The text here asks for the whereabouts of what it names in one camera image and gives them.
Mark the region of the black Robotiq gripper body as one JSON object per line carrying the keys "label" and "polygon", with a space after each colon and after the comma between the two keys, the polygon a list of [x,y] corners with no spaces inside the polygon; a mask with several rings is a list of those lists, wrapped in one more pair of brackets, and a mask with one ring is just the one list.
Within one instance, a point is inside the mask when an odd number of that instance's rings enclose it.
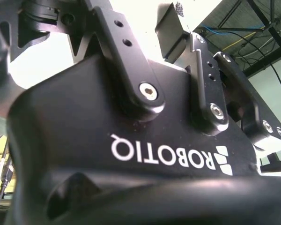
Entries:
{"label": "black Robotiq gripper body", "polygon": [[121,84],[96,54],[13,103],[16,171],[8,225],[281,225],[281,177],[261,176],[255,150],[281,128],[234,64],[211,61],[238,114],[199,112],[192,74],[151,62],[159,114],[122,109]]}

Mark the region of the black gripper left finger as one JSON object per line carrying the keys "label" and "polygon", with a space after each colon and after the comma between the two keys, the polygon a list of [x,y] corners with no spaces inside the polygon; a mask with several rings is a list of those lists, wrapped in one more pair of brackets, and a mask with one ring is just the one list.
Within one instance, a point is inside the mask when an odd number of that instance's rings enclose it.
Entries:
{"label": "black gripper left finger", "polygon": [[78,80],[79,66],[95,66],[95,58],[113,88],[109,104],[94,88],[83,91],[82,98],[66,102],[56,95],[46,98],[40,86],[22,94],[13,104],[9,117],[44,120],[89,119],[106,121],[126,116],[138,121],[155,119],[165,106],[162,88],[135,39],[123,14],[115,12],[107,0],[12,0],[11,11],[25,28],[18,38],[23,50],[33,44],[32,33],[59,32],[70,38],[73,59],[78,65],[68,69]]}

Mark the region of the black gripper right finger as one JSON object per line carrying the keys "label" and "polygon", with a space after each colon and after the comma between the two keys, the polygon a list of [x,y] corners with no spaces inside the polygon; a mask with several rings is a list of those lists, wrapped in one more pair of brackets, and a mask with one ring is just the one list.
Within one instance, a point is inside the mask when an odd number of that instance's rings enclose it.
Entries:
{"label": "black gripper right finger", "polygon": [[208,136],[232,144],[281,147],[281,122],[227,54],[212,56],[205,39],[189,36],[192,119]]}

